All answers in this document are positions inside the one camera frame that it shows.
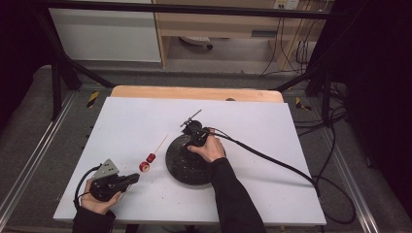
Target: black wall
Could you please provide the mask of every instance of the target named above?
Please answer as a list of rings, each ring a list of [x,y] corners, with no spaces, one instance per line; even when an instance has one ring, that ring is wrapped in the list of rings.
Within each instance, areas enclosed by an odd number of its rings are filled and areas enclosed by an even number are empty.
[[[350,26],[332,78],[348,86],[348,112],[364,149],[412,217],[411,7],[405,0],[337,1],[334,10],[352,10],[352,18],[326,23],[311,62]]]
[[[46,35],[29,10],[25,1],[0,0],[0,130],[31,86],[33,74],[52,63]]]

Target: round disc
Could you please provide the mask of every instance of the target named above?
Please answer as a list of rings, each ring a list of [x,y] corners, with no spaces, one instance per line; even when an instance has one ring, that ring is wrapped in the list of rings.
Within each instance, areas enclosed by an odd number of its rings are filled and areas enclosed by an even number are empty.
[[[181,135],[167,149],[166,167],[170,175],[181,183],[203,185],[209,183],[208,163],[198,153],[185,149],[190,136]]]

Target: person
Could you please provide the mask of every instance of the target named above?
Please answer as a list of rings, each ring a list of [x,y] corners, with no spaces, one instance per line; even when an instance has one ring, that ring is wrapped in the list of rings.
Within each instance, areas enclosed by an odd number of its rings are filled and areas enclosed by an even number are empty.
[[[200,154],[210,163],[209,176],[215,189],[216,206],[222,233],[264,233],[263,221],[246,188],[225,157],[221,141],[209,135],[201,147],[188,146],[188,150]],[[90,189],[91,180],[86,183],[85,193]],[[110,211],[120,198],[117,193],[108,202],[99,202],[91,194],[82,196],[82,205],[74,218],[73,232],[109,232],[116,216]]]

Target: human hand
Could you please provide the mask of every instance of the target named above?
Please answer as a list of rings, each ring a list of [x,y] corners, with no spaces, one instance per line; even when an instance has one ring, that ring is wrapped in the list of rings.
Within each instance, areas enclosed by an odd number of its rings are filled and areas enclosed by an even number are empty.
[[[85,195],[82,196],[82,207],[95,212],[100,215],[106,215],[106,213],[109,211],[109,209],[118,203],[121,192],[117,192],[112,199],[110,199],[108,202],[101,202],[99,200],[96,200],[89,192],[90,192],[90,186],[92,183],[92,179],[87,180],[86,182],[86,187],[85,187]]]
[[[209,129],[210,132],[215,133],[215,129]],[[200,154],[207,162],[213,162],[218,158],[224,157],[224,148],[221,140],[214,135],[209,134],[206,143],[203,147],[188,146],[188,150]]]

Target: white table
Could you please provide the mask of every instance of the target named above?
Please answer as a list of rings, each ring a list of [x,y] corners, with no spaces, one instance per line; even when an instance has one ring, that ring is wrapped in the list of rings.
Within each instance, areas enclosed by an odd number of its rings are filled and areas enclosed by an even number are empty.
[[[213,187],[177,182],[167,171],[170,143],[180,125],[195,117],[235,140],[290,164],[309,176],[287,104],[155,98],[107,98],[54,219],[72,221],[73,196],[82,175],[111,158],[119,175],[141,173],[139,164],[157,148],[148,173],[113,208],[118,223],[211,224],[219,222]],[[324,214],[314,187],[298,174],[222,140],[239,181],[247,188],[265,225],[322,225]]]

